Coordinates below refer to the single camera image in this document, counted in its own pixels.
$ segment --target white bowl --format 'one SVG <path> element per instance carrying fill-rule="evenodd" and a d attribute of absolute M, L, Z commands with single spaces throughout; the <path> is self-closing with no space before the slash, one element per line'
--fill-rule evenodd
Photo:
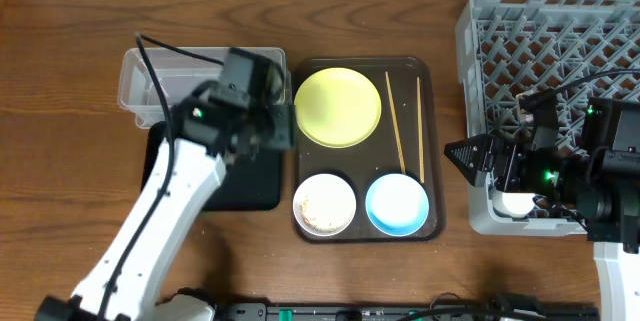
<path fill-rule="evenodd" d="M 356 214 L 356 195 L 338 176 L 318 174 L 306 179 L 293 196 L 293 215 L 306 232 L 333 236 L 349 226 Z M 305 220 L 313 217 L 315 221 Z"/>

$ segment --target brown tray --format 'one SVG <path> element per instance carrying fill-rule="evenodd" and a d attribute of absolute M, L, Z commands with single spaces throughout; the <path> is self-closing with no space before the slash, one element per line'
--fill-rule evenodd
<path fill-rule="evenodd" d="M 445 227 L 445 215 L 440 175 L 438 137 L 434 117 L 431 78 L 427 66 L 415 57 L 363 57 L 317 58 L 303 62 L 293 79 L 294 94 L 300 84 L 313 73 L 331 67 L 345 67 L 365 75 L 375 85 L 382 101 L 382 115 L 375 131 L 361 143 L 334 149 L 320 146 L 298 134 L 298 153 L 295 157 L 296 188 L 308 177 L 319 173 L 332 173 L 342 177 L 356 194 L 356 214 L 349 226 L 339 234 L 320 237 L 304 231 L 292 218 L 296 233 L 311 243 L 361 243 L 429 241 Z M 400 162 L 389 107 L 385 71 L 389 72 L 396 119 L 402 142 L 407 175 L 419 180 L 418 112 L 416 78 L 421 79 L 422 139 L 425 182 L 429 198 L 429 215 L 424 225 L 414 234 L 393 237 L 379 231 L 365 210 L 365 197 L 369 186 L 379 177 L 400 172 Z"/>

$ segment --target black tray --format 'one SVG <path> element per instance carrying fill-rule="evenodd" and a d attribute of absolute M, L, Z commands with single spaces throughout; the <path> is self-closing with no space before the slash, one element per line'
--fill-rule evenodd
<path fill-rule="evenodd" d="M 440 153 L 434 117 L 431 78 L 427 66 L 415 57 L 320 58 L 302 63 L 293 79 L 294 94 L 300 84 L 313 73 L 331 67 L 345 67 L 365 75 L 375 85 L 382 101 L 382 114 L 375 131 L 361 143 L 334 149 L 320 146 L 298 134 L 298 154 L 295 157 L 296 188 L 305 179 L 318 173 L 333 173 L 347 181 L 356 194 L 356 214 L 349 226 L 339 234 L 320 237 L 307 233 L 292 220 L 296 233 L 311 243 L 404 242 L 428 241 L 445 227 Z M 429 197 L 429 215 L 425 224 L 414 234 L 393 237 L 379 231 L 365 210 L 365 196 L 369 186 L 379 177 L 399 173 L 400 163 L 393 131 L 385 71 L 389 72 L 396 119 L 402 142 L 407 175 L 419 180 L 418 112 L 416 78 L 421 79 L 422 132 L 424 149 L 424 189 Z"/>
<path fill-rule="evenodd" d="M 158 157 L 164 129 L 165 123 L 162 121 L 149 130 L 142 187 L 147 183 Z M 227 171 L 224 183 L 207 200 L 202 211 L 271 210 L 280 202 L 281 178 L 282 154 L 279 152 L 260 150 L 253 159 L 239 158 Z"/>

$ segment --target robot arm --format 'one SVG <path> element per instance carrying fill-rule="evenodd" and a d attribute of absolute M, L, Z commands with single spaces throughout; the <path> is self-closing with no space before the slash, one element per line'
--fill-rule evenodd
<path fill-rule="evenodd" d="M 221 155 L 210 156 L 206 147 L 184 139 L 175 143 L 176 162 L 167 193 L 152 214 L 127 258 L 117 289 L 108 305 L 106 319 L 120 314 L 132 320 L 154 319 L 152 314 L 160 286 L 169 266 L 204 203 L 222 184 L 226 167 Z M 151 177 L 107 252 L 91 273 L 73 291 L 80 308 L 97 314 L 106 280 L 147 213 L 162 184 L 167 168 L 169 144 L 160 146 Z"/>
<path fill-rule="evenodd" d="M 617 242 L 595 242 L 603 320 L 634 320 L 640 315 L 640 255 Z"/>
<path fill-rule="evenodd" d="M 155 315 L 169 266 L 235 158 L 252 157 L 259 149 L 284 152 L 293 148 L 295 140 L 293 106 L 281 104 L 282 70 L 270 59 L 241 49 L 230 49 L 225 65 L 219 80 L 205 81 L 171 109 L 167 127 L 176 135 L 174 162 L 164 196 L 155 202 L 170 164 L 171 145 L 166 140 L 138 201 L 107 252 L 68 302 L 47 297 L 36 320 L 95 320 L 101 308 L 106 310 L 106 320 L 213 318 L 209 305 L 180 295 L 169 303 L 178 307 L 161 305 L 162 314 Z M 123 256 L 129 248 L 128 256 Z M 117 277 L 115 286 L 111 294 L 105 294 L 113 277 Z"/>
<path fill-rule="evenodd" d="M 476 187 L 492 172 L 498 191 L 535 193 L 551 204 L 575 207 L 577 213 L 569 212 L 588 221 L 583 227 L 594 241 L 603 321 L 635 320 L 640 315 L 640 104 L 589 100 L 581 137 L 588 160 L 557 152 L 557 122 L 549 121 L 555 103 L 542 106 L 548 112 L 534 114 L 534 121 L 543 122 L 534 126 L 529 142 L 478 135 L 446 145 L 445 155 Z"/>

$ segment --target yellow plate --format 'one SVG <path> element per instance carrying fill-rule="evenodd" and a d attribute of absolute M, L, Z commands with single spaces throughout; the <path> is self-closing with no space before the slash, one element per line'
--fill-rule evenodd
<path fill-rule="evenodd" d="M 300 130 L 326 147 L 349 147 L 362 142 L 380 121 L 382 105 L 376 87 L 363 74 L 346 69 L 318 71 L 296 94 Z"/>

